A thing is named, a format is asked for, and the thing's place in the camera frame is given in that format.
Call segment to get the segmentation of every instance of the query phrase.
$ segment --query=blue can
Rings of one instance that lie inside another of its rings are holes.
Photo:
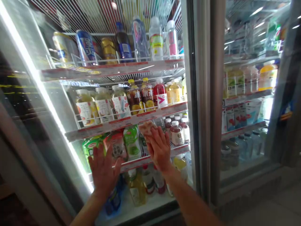
[[[91,35],[83,30],[76,31],[76,42],[78,45],[79,55],[82,60],[82,65],[91,66],[92,63],[86,63],[87,61],[95,61],[95,50]]]

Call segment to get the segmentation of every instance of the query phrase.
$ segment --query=floor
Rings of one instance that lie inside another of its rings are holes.
[[[300,226],[301,182],[262,201],[254,208],[237,216],[227,226]]]

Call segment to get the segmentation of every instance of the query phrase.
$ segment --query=fluorescent light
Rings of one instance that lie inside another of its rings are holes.
[[[146,68],[149,68],[149,67],[153,67],[153,66],[155,66],[155,65],[151,65],[151,66],[148,66],[148,67],[140,68],[140,69],[138,69],[138,71],[146,69]]]
[[[227,44],[230,44],[230,43],[232,43],[232,42],[234,42],[234,41],[231,41],[231,42],[226,42],[226,43],[225,43],[225,45],[227,45]]]
[[[66,130],[64,129],[63,124],[60,121],[60,118],[54,108],[54,105],[52,104],[50,97],[46,91],[46,88],[40,79],[39,71],[35,68],[34,63],[29,55],[29,52],[26,49],[25,44],[23,43],[23,40],[21,39],[20,34],[18,33],[18,31],[17,31],[11,17],[9,16],[6,8],[4,7],[4,4],[2,3],[2,1],[0,1],[0,15],[3,18],[3,22],[5,23],[7,29],[11,33],[12,39],[14,40],[15,44],[17,45],[17,48],[19,49],[19,54],[22,55],[22,58],[25,61],[27,68],[28,68],[30,74],[32,75],[32,78],[36,82],[36,87],[39,89],[50,112],[52,113],[52,116],[53,116],[58,128],[60,129],[61,134],[66,141],[66,144],[68,145],[68,147],[70,149],[71,155],[73,156],[73,158],[76,162],[77,169],[79,170],[83,181],[85,182],[89,191],[92,193],[94,191],[94,188],[93,188],[92,184],[90,183],[89,177],[88,177],[87,173],[85,172],[85,169],[84,169],[73,145],[67,140],[67,138],[65,136]]]
[[[255,28],[258,28],[258,27],[260,27],[260,26],[263,25],[263,24],[264,24],[264,22],[258,24]]]
[[[253,12],[250,16],[255,15],[256,13],[262,11],[263,7],[260,7],[259,9],[255,10],[255,12]]]
[[[266,32],[263,32],[263,33],[259,34],[258,36],[264,35],[265,33],[266,33]]]

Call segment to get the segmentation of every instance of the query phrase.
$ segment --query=glass door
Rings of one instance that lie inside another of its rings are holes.
[[[153,179],[158,172],[139,129],[145,122],[169,132],[171,161],[175,167],[174,158],[185,162],[184,179],[200,192],[196,132],[200,119],[191,110],[193,106],[200,109],[196,94],[204,95],[197,89],[201,81],[196,80],[193,33],[187,27],[193,25],[187,14],[192,4],[178,0],[23,0],[3,1],[1,6],[3,27],[20,57],[16,61],[2,46],[10,65],[8,80],[13,77],[21,84],[11,85],[9,91],[4,84],[6,108],[20,116],[19,105],[25,106],[24,118],[34,114],[41,126],[38,133],[49,137],[51,149],[41,156],[43,161],[38,160],[56,172],[58,186],[72,184],[74,193],[65,197],[72,215],[93,192],[87,157],[99,143],[106,150],[113,148],[113,158],[121,157],[123,163],[119,182],[97,225],[135,224],[140,215],[151,213],[152,217],[145,217],[148,221],[178,208],[164,179]],[[23,129],[30,135],[37,133]],[[44,141],[39,143],[38,153],[43,145]],[[67,178],[60,177],[51,164],[53,159]],[[138,203],[127,186],[129,170],[146,186]],[[80,200],[74,203],[76,193]]]

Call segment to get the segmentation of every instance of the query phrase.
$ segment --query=gold can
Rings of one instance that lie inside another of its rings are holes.
[[[115,44],[110,38],[101,39],[101,48],[103,49],[103,56],[106,60],[117,59]],[[107,64],[116,64],[116,61],[108,61]]]

